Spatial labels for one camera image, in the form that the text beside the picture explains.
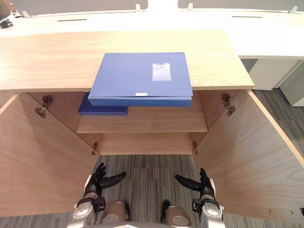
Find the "white label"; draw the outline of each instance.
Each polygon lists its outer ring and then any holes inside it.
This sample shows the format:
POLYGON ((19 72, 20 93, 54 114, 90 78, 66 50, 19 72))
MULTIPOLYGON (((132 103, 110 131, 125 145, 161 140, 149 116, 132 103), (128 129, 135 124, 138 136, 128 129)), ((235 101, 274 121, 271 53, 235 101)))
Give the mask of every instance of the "white label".
POLYGON ((170 63, 153 63, 152 81, 171 81, 170 63))
POLYGON ((135 93, 135 96, 148 96, 148 93, 135 93))

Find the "desk top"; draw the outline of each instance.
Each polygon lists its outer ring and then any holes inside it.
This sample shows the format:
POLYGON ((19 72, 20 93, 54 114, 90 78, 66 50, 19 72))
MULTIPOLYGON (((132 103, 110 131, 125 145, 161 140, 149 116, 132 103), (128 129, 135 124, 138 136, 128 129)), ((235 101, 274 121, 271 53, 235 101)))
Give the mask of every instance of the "desk top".
POLYGON ((254 86, 219 29, 10 37, 0 50, 0 90, 89 91, 104 54, 115 52, 185 52, 193 90, 254 86))

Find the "gray carpet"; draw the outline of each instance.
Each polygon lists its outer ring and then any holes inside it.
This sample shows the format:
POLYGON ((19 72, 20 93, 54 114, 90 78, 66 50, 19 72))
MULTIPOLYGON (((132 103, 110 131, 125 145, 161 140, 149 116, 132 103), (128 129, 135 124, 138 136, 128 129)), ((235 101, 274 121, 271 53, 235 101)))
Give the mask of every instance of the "gray carpet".
POLYGON ((253 92, 304 157, 304 107, 292 107, 280 89, 253 92))
MULTIPOLYGON (((133 221, 159 222, 164 199, 183 207, 199 228, 197 213, 191 210, 192 198, 199 194, 181 186, 180 174, 199 179, 191 155, 108 155, 100 157, 107 165, 107 176, 126 171, 126 178, 103 192, 107 202, 125 200, 130 204, 133 221)), ((66 228, 70 213, 0 218, 0 228, 66 228)), ((227 228, 304 228, 304 224, 269 221, 225 214, 227 228)))

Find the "metal joint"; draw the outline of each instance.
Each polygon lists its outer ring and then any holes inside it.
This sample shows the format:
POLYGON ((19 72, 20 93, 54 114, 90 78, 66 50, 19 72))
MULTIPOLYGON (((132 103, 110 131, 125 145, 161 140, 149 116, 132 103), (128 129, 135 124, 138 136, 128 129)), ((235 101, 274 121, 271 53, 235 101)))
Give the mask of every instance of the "metal joint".
POLYGON ((229 94, 223 94, 222 95, 222 102, 223 102, 223 105, 227 108, 227 111, 228 111, 227 115, 231 116, 235 112, 236 108, 235 108, 235 106, 230 105, 230 95, 229 94))
POLYGON ((40 115, 42 118, 45 118, 46 115, 46 110, 51 106, 54 98, 51 95, 44 96, 42 98, 43 105, 42 108, 35 108, 35 113, 40 115))
POLYGON ((93 156, 94 156, 95 153, 97 152, 97 147, 98 147, 98 142, 95 142, 95 143, 94 143, 93 150, 92 150, 92 155, 93 155, 93 156))
POLYGON ((193 141, 192 145, 193 145, 193 150, 194 150, 195 154, 197 155, 198 154, 198 149, 197 149, 196 141, 193 141))

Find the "wooden shelf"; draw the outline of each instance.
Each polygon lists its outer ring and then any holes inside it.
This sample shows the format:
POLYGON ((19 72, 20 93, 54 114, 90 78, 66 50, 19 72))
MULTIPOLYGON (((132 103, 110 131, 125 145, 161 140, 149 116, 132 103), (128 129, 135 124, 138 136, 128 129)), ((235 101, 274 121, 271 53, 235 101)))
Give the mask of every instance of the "wooden shelf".
POLYGON ((191 107, 129 107, 127 116, 81 116, 77 133, 206 132, 198 91, 191 107))
POLYGON ((104 133, 98 151, 105 154, 192 154, 189 133, 104 133))

